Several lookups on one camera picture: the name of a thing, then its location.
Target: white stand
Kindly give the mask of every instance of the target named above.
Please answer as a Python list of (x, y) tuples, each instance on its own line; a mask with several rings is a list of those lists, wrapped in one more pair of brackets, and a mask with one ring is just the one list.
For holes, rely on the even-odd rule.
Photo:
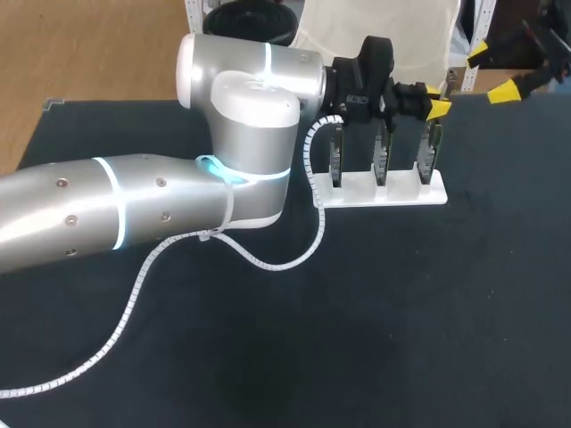
[(372, 168), (344, 172), (340, 188), (333, 187), (329, 173), (315, 174), (315, 183), (325, 208), (441, 205), (448, 201), (440, 172), (433, 172), (430, 185), (422, 185), (416, 163), (413, 169), (389, 171), (384, 187), (377, 186)]

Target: white spiral cable wrap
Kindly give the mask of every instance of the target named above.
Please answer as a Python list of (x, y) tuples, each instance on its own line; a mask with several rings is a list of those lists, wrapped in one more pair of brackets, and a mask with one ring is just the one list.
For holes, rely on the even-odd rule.
[(311, 169), (311, 163), (310, 163), (311, 142), (313, 141), (313, 137), (315, 136), (315, 134), (325, 125), (341, 124), (341, 123), (343, 123), (343, 119), (340, 116), (326, 116), (325, 118), (322, 118), (318, 120), (315, 124), (313, 124), (313, 126), (311, 127), (310, 131), (308, 132), (305, 138), (305, 144), (303, 146), (303, 166), (305, 167), (305, 174), (307, 175), (308, 181), (311, 186), (311, 191), (313, 192), (313, 198), (318, 208), (319, 226), (313, 244), (301, 257), (282, 265), (270, 265), (269, 263), (265, 263), (254, 257), (250, 252), (248, 252), (244, 247), (242, 247), (239, 243), (234, 241), (229, 236), (226, 236), (224, 234), (212, 235), (212, 231), (208, 230), (203, 230), (201, 232), (193, 232), (190, 234), (177, 235), (167, 238), (162, 243), (160, 243), (153, 251), (151, 251), (151, 253), (147, 256), (145, 262), (143, 263), (143, 266), (139, 270), (137, 279), (135, 281), (135, 285), (133, 285), (133, 291), (131, 292), (131, 295), (128, 298), (127, 307), (125, 307), (123, 315), (119, 323), (117, 324), (117, 327), (115, 327), (115, 331), (113, 332), (109, 340), (104, 344), (104, 346), (92, 358), (90, 358), (88, 361), (83, 363), (75, 370), (67, 373), (64, 376), (58, 377), (57, 379), (54, 379), (51, 382), (41, 383), (39, 385), (30, 386), (28, 388), (0, 390), (0, 399), (27, 397), (29, 395), (39, 394), (41, 392), (53, 390), (55, 388), (64, 385), (67, 382), (70, 382), (80, 377), (87, 370), (89, 370), (91, 367), (93, 367), (95, 364), (101, 361), (101, 359), (109, 353), (109, 351), (117, 343), (117, 341), (125, 331), (125, 327), (127, 326), (127, 322), (131, 317), (131, 314), (133, 313), (133, 308), (135, 307), (135, 303), (137, 302), (137, 298), (141, 291), (141, 287), (143, 286), (143, 282), (145, 281), (145, 277), (149, 269), (151, 268), (151, 265), (159, 257), (159, 255), (167, 248), (169, 248), (173, 243), (176, 243), (182, 239), (189, 238), (191, 236), (213, 237), (216, 239), (220, 239), (223, 243), (232, 247), (245, 259), (251, 262), (254, 266), (264, 270), (270, 270), (275, 272), (295, 268), (296, 266), (301, 265), (309, 257), (311, 257), (311, 255), (319, 247), (319, 244), (321, 243), (321, 240), (323, 239), (323, 234), (325, 232), (325, 208), (323, 207), (323, 203), (321, 202), (321, 198), (319, 197), (317, 186), (315, 184), (315, 179), (313, 177), (313, 170)]

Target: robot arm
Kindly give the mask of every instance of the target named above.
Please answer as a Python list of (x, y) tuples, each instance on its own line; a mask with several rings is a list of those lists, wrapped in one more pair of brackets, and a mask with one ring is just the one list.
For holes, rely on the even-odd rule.
[(300, 104), (285, 89), (239, 71), (221, 72), (209, 83), (214, 156), (135, 154), (2, 177), (0, 272), (188, 232), (275, 222), (286, 199)]
[[(397, 113), (434, 121), (448, 111), (450, 103), (438, 91), (394, 84), (392, 70), (391, 41), (380, 37), (367, 37), (357, 58), (335, 58), (326, 67), (310, 51), (186, 36), (178, 54), (178, 99), (204, 113), (213, 156), (95, 158), (0, 178), (0, 272), (194, 231), (270, 225), (286, 199), (300, 117), (338, 115), (328, 122), (338, 136), (342, 123), (380, 119), (392, 134)], [(426, 193), (421, 186), (430, 185), (438, 143), (419, 151), (418, 165), (431, 162), (426, 171), (407, 175), (404, 188), (413, 195), (402, 198), (400, 191), (386, 191), (390, 141), (376, 144), (381, 191), (374, 179), (370, 191), (381, 195), (381, 205), (384, 194), (396, 195), (391, 204), (414, 205), (417, 193)], [(332, 153), (339, 161), (332, 156), (329, 178), (338, 177), (334, 185), (341, 187), (342, 150)], [(335, 190), (330, 193), (338, 199)]]

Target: black mat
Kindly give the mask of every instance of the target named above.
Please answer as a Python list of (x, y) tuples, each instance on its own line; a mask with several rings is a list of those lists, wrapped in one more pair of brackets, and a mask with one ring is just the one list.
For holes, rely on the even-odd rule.
[[(570, 107), (565, 95), (494, 108), (460, 97), (439, 164), (449, 203), (329, 211), (319, 251), (294, 270), (258, 270), (219, 242), (172, 246), (110, 355), (59, 390), (0, 401), (0, 419), (12, 428), (570, 426)], [(420, 133), (408, 121), (399, 130), (396, 168)], [(365, 133), (352, 131), (353, 167)], [(207, 142), (202, 119), (174, 102), (67, 103), (44, 114), (22, 167), (135, 152), (190, 158)], [(232, 235), (281, 262), (304, 250), (315, 225), (298, 151), (284, 216)], [(0, 388), (51, 380), (98, 351), (150, 249), (0, 276)]]

